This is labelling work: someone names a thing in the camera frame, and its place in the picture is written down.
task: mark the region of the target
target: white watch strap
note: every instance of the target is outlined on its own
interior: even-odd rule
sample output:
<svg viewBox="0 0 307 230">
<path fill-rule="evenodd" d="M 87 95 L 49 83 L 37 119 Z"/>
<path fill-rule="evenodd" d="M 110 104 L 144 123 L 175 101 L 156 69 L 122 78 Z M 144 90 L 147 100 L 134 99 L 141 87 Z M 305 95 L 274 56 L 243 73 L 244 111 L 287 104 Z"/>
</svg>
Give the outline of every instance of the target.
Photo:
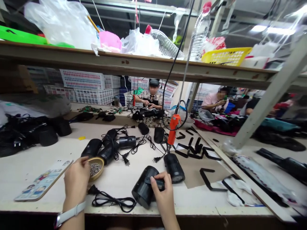
<svg viewBox="0 0 307 230">
<path fill-rule="evenodd" d="M 85 209 L 85 201 L 64 213 L 59 214 L 57 227 L 60 227 L 65 221 L 69 220 L 70 218 L 77 216 L 84 209 Z"/>
</svg>

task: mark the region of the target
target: pink container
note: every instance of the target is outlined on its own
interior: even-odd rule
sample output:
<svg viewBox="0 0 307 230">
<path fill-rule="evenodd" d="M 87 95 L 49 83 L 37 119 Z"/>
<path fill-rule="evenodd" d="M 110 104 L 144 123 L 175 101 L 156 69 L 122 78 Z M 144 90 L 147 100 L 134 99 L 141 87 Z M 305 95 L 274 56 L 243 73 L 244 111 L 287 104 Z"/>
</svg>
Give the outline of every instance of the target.
<svg viewBox="0 0 307 230">
<path fill-rule="evenodd" d="M 109 31 L 101 31 L 99 32 L 99 38 L 101 47 L 108 46 L 117 48 L 119 49 L 118 52 L 120 52 L 120 50 L 122 49 L 122 42 L 119 37 L 114 33 L 111 33 Z"/>
</svg>

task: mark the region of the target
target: red bottle cap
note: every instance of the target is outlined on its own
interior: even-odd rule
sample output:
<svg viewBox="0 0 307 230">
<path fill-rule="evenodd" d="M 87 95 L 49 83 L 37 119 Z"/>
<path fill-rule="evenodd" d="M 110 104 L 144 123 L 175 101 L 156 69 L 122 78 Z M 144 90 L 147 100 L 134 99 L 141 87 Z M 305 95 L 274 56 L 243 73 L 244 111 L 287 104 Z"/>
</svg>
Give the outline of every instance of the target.
<svg viewBox="0 0 307 230">
<path fill-rule="evenodd" d="M 202 13 L 209 13 L 211 10 L 212 3 L 206 2 L 202 8 Z"/>
<path fill-rule="evenodd" d="M 150 25 L 147 25 L 146 30 L 145 30 L 145 33 L 146 33 L 146 34 L 150 34 L 150 32 L 151 32 L 152 29 L 153 29 L 153 28 L 152 28 Z"/>
</svg>

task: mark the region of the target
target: water bottle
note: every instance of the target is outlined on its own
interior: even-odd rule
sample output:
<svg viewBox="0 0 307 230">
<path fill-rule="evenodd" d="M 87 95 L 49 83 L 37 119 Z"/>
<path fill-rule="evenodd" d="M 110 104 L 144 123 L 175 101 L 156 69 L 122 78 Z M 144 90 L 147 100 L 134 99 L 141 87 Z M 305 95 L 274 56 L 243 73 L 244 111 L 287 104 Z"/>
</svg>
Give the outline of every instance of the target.
<svg viewBox="0 0 307 230">
<path fill-rule="evenodd" d="M 201 57 L 201 47 L 204 44 L 204 41 L 207 38 L 207 33 L 210 28 L 210 10 L 211 2 L 206 2 L 203 6 L 201 14 L 198 16 L 196 21 L 194 31 L 192 34 L 192 50 L 190 55 L 190 61 L 197 62 Z"/>
<path fill-rule="evenodd" d="M 154 39 L 158 39 L 159 41 L 159 51 L 166 56 L 171 58 L 175 58 L 178 47 L 160 30 L 153 29 L 150 25 L 146 27 L 146 34 L 150 34 Z M 178 59 L 184 58 L 183 52 L 180 50 L 178 54 Z"/>
</svg>

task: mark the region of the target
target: shelf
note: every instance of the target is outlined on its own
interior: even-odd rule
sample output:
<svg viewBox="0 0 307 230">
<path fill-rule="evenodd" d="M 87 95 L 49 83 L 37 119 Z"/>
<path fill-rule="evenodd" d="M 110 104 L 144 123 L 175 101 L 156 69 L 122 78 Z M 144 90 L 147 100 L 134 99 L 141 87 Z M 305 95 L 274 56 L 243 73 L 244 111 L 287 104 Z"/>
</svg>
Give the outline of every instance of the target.
<svg viewBox="0 0 307 230">
<path fill-rule="evenodd" d="M 107 74 L 166 79 L 173 60 L 126 54 L 69 49 L 0 41 L 0 58 L 15 64 L 35 65 Z M 182 81 L 186 61 L 176 61 L 170 80 Z M 186 81 L 266 89 L 276 71 L 189 62 Z M 307 76 L 300 75 L 289 88 L 304 90 Z"/>
</svg>

